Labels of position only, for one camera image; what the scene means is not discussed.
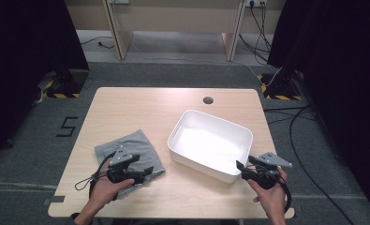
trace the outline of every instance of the wall outlet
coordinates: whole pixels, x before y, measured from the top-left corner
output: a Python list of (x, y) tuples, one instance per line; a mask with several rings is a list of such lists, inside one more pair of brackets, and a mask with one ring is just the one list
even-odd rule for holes
[[(253, 0), (253, 1), (254, 1), (254, 8), (262, 8), (263, 3), (264, 3), (264, 6), (267, 5), (267, 0)], [(251, 7), (251, 0), (246, 0), (245, 5), (247, 7)]]

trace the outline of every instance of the light wood tabletop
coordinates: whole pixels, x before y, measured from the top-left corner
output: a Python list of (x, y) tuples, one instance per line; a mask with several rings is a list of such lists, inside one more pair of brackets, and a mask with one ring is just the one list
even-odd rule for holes
[[(212, 98), (212, 104), (203, 102)], [(208, 113), (253, 133), (251, 156), (275, 153), (257, 91), (214, 88), (103, 87), (96, 92), (54, 196), (52, 217), (69, 217), (88, 201), (89, 187), (74, 186), (98, 167), (95, 146), (141, 129), (155, 148), (166, 173), (122, 200), (106, 205), (104, 218), (266, 218), (255, 191), (239, 178), (227, 184), (186, 167), (170, 156), (167, 141), (187, 110)], [(292, 218), (290, 208), (286, 218)]]

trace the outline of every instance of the gray cloth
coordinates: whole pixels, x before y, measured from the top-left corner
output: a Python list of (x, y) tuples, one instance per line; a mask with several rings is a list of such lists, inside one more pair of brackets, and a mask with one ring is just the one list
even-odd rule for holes
[(124, 150), (131, 155), (140, 155), (139, 161), (133, 162), (129, 165), (128, 170), (131, 172), (142, 172), (149, 167), (153, 168), (153, 173), (148, 175), (143, 184), (131, 186), (121, 190), (118, 193), (117, 199), (124, 197), (126, 194), (133, 192), (143, 185), (154, 181), (157, 177), (165, 172), (164, 167), (159, 160), (155, 148), (149, 142), (147, 137), (141, 130), (129, 134), (125, 137), (119, 138), (112, 142), (103, 143), (95, 147), (96, 157), (99, 163), (109, 154), (118, 150)]

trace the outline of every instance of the carpeted floor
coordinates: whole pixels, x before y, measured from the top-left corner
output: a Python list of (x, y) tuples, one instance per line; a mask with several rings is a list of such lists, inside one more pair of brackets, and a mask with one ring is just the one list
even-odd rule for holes
[[(277, 154), (294, 165), (288, 174), (296, 216), (289, 219), (288, 224), (348, 224), (338, 208), (354, 224), (370, 224), (370, 204), (349, 169), (335, 157), (312, 108), (304, 110), (293, 122), (289, 135), (293, 115), (299, 109), (279, 109), (306, 106), (310, 103), (307, 97), (303, 96), (302, 100), (264, 98), (258, 78), (248, 67), (129, 63), (89, 65), (91, 70), (78, 98), (44, 98), (22, 121), (13, 137), (13, 147), (0, 150), (0, 224), (64, 223), (61, 218), (49, 217), (49, 200), (65, 169), (92, 98), (97, 88), (102, 86), (258, 90)], [(270, 67), (252, 68), (256, 74), (274, 73)], [(69, 130), (61, 129), (68, 117), (66, 125), (75, 127), (72, 135), (68, 135)], [(58, 137), (60, 134), (66, 134), (66, 137)], [(337, 207), (316, 184), (331, 196)], [(245, 224), (268, 224), (268, 221), (246, 220)]]

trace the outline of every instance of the black partition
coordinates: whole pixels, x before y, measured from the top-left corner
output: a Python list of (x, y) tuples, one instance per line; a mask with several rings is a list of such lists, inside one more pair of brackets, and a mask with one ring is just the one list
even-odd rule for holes
[(46, 73), (70, 82), (70, 68), (89, 69), (63, 0), (0, 1), (0, 148)]
[[(289, 63), (291, 72), (303, 73), (334, 150), (370, 202), (370, 1), (302, 2), (287, 0), (269, 62), (276, 67)], [(316, 2), (324, 10), (314, 11), (317, 23), (308, 26), (303, 22), (309, 15), (299, 10), (308, 11)], [(296, 39), (307, 27), (312, 29)], [(302, 51), (290, 55), (305, 42)]]

